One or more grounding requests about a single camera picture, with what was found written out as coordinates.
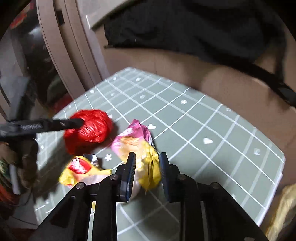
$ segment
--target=white heart print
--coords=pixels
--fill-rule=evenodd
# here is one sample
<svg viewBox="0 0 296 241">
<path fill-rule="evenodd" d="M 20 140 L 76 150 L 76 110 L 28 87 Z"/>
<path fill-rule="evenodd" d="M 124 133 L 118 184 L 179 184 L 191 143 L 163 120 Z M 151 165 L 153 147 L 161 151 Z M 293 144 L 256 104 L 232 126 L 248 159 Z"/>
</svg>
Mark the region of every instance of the white heart print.
<svg viewBox="0 0 296 241">
<path fill-rule="evenodd" d="M 209 138 L 207 138 L 207 137 L 205 137 L 204 138 L 204 144 L 212 144 L 213 143 L 213 140 L 211 140 L 211 139 L 209 139 Z"/>
<path fill-rule="evenodd" d="M 155 129 L 155 128 L 156 128 L 156 126 L 154 126 L 154 125 L 152 125 L 152 124 L 149 124 L 149 125 L 148 125 L 148 129 L 149 129 L 149 130 L 153 130 L 153 129 Z"/>
</svg>

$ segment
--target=black strap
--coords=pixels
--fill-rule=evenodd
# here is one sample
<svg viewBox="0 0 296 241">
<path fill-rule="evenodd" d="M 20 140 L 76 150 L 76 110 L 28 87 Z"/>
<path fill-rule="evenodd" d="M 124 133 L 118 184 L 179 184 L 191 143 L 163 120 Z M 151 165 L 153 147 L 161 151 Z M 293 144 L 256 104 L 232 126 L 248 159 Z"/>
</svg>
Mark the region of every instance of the black strap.
<svg viewBox="0 0 296 241">
<path fill-rule="evenodd" d="M 250 63 L 248 60 L 238 56 L 231 56 L 222 53 L 203 42 L 207 51 L 214 57 L 217 63 L 232 67 L 240 72 L 246 73 L 254 78 L 260 79 L 266 83 L 276 94 L 278 94 L 290 106 L 296 107 L 296 93 L 287 84 L 284 83 L 283 59 L 286 49 L 286 40 L 284 38 L 275 39 L 278 47 L 276 57 L 275 73 L 272 74 L 256 64 Z"/>
</svg>

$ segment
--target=plastic wrapper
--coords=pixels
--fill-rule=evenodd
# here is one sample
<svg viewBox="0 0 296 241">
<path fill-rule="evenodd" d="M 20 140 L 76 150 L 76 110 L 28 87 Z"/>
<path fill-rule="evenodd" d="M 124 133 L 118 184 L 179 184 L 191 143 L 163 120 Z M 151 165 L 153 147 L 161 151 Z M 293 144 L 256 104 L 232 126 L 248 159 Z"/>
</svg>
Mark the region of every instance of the plastic wrapper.
<svg viewBox="0 0 296 241">
<path fill-rule="evenodd" d="M 78 182 L 86 185 L 101 182 L 105 177 L 111 175 L 112 170 L 100 170 L 83 156 L 75 156 L 71 159 L 61 176 L 59 182 L 65 186 L 73 187 Z"/>
<path fill-rule="evenodd" d="M 113 128 L 107 113 L 101 110 L 81 110 L 70 118 L 84 120 L 81 128 L 69 129 L 64 133 L 66 148 L 71 155 L 90 153 L 98 143 L 109 136 Z"/>
<path fill-rule="evenodd" d="M 280 201 L 265 232 L 269 241 L 276 241 L 281 230 L 287 227 L 295 217 L 296 184 L 286 186 L 280 196 Z"/>
<path fill-rule="evenodd" d="M 127 161 L 131 151 L 136 154 L 132 197 L 138 193 L 140 186 L 145 190 L 150 190 L 159 184 L 161 180 L 159 157 L 150 131 L 138 120 L 133 120 L 130 126 L 114 139 L 111 149 L 124 162 Z"/>
</svg>

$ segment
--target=red logo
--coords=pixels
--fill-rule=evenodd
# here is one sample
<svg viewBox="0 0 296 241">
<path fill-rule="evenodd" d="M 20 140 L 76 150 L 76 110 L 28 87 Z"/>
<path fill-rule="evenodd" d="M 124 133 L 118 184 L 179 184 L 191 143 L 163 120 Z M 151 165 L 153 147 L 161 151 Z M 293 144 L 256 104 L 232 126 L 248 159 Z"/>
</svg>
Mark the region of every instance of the red logo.
<svg viewBox="0 0 296 241">
<path fill-rule="evenodd" d="M 85 174 L 91 169 L 91 166 L 87 161 L 76 157 L 70 162 L 69 169 L 77 174 Z"/>
</svg>

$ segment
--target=metal screw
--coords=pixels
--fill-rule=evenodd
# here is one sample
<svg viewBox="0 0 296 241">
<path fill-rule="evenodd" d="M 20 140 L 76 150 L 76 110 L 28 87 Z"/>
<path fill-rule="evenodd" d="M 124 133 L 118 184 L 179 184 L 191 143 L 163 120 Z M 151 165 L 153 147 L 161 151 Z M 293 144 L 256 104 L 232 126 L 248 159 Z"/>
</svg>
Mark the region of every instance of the metal screw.
<svg viewBox="0 0 296 241">
<path fill-rule="evenodd" d="M 82 189 L 84 187 L 84 185 L 85 185 L 84 183 L 77 183 L 76 188 L 77 189 Z"/>
<path fill-rule="evenodd" d="M 211 186 L 212 186 L 212 188 L 214 188 L 214 189 L 219 189 L 219 188 L 221 187 L 221 185 L 220 185 L 219 183 L 216 183 L 216 182 L 211 183 Z"/>
<path fill-rule="evenodd" d="M 118 179 L 118 176 L 117 176 L 116 174 L 112 174 L 112 175 L 110 176 L 110 179 L 111 179 L 112 181 L 115 181 L 115 180 Z"/>
<path fill-rule="evenodd" d="M 182 181 L 183 181 L 183 180 L 185 180 L 186 178 L 187 178 L 187 176 L 186 176 L 185 174 L 179 174 L 179 175 L 178 175 L 178 179 L 179 179 L 179 180 L 182 180 Z"/>
</svg>

